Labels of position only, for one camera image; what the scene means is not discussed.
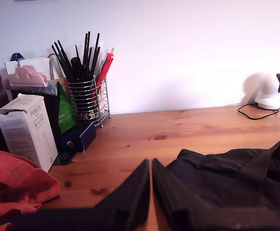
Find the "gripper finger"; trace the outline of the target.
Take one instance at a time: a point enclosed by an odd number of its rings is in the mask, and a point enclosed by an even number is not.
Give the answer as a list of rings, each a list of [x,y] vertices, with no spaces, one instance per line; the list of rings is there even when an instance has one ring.
[[[149,161],[145,159],[116,190],[93,207],[95,231],[134,231],[146,223],[149,174]]]
[[[173,231],[191,231],[192,211],[212,206],[187,189],[158,159],[152,160],[153,188]]]

